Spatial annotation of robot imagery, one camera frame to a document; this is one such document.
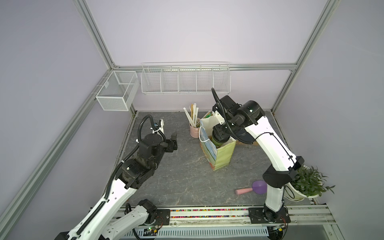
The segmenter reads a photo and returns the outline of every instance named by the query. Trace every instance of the white wall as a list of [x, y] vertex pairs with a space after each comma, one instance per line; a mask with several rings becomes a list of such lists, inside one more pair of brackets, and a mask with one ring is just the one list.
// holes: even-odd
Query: white wall
[[[232, 90], [229, 95], [239, 104], [254, 100], [263, 109], [271, 109], [289, 73], [289, 70], [232, 71]], [[215, 105], [215, 100], [212, 93], [144, 95], [139, 89], [133, 101], [135, 109], [141, 111], [182, 111], [183, 107], [188, 109], [191, 103], [196, 103], [201, 110], [208, 110]]]
[[[0, 214], [106, 71], [70, 0], [0, 1]], [[129, 113], [96, 105], [9, 240], [54, 239], [101, 196]]]
[[87, 0], [118, 66], [294, 63], [326, 0]]
[[276, 116], [336, 185], [321, 198], [346, 240], [382, 239], [384, 2], [341, 1]]

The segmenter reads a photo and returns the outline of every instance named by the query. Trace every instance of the black mounting plate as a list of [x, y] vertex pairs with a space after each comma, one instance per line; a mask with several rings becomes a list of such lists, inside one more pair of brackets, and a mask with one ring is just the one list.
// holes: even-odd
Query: black mounting plate
[[[251, 223], [271, 223], [264, 219], [264, 213], [263, 213], [264, 207], [250, 207], [248, 208], [248, 214], [249, 218], [251, 219]], [[284, 208], [284, 214], [281, 215], [281, 217], [284, 218], [286, 223], [290, 223], [291, 219], [288, 215], [288, 212], [286, 208]], [[276, 219], [276, 222], [274, 223], [284, 223], [284, 221], [279, 218]]]
[[157, 209], [156, 210], [156, 217], [155, 218], [156, 222], [154, 225], [161, 225], [161, 222], [163, 221], [163, 226], [164, 225], [169, 225], [169, 219], [170, 219], [170, 210], [169, 209]]

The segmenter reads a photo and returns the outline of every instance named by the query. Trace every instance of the gift bag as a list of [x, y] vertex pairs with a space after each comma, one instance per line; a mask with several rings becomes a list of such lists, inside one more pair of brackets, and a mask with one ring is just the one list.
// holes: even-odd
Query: gift bag
[[216, 148], [210, 137], [212, 137], [213, 127], [219, 123], [219, 120], [213, 115], [201, 119], [199, 129], [200, 146], [214, 171], [229, 164], [236, 145], [236, 140], [230, 137], [227, 142]]

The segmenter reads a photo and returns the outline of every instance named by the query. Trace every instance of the white mesh basket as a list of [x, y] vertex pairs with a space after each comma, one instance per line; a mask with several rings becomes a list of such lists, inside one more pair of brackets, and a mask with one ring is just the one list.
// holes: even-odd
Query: white mesh basket
[[138, 88], [135, 71], [112, 71], [96, 99], [106, 111], [129, 111]]
[[229, 65], [169, 68], [143, 68], [141, 90], [144, 94], [204, 94], [231, 92]]

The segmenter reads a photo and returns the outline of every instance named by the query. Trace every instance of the gray marble tabletop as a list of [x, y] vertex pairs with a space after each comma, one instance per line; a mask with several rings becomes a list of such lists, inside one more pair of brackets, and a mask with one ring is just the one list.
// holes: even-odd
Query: gray marble tabletop
[[[149, 199], [161, 206], [208, 206], [208, 205], [263, 205], [266, 194], [254, 192], [236, 195], [235, 189], [251, 187], [271, 164], [260, 146], [236, 145], [228, 166], [213, 171], [200, 148], [198, 138], [190, 136], [188, 120], [184, 112], [139, 112], [125, 153], [136, 145], [137, 127], [141, 119], [151, 114], [154, 119], [164, 120], [167, 138], [177, 131], [178, 150], [165, 153], [155, 174], [146, 180], [129, 199], [132, 206]], [[266, 112], [270, 124], [280, 134], [270, 112]], [[143, 126], [142, 138], [151, 133], [149, 120]], [[309, 204], [309, 201], [286, 205]]]

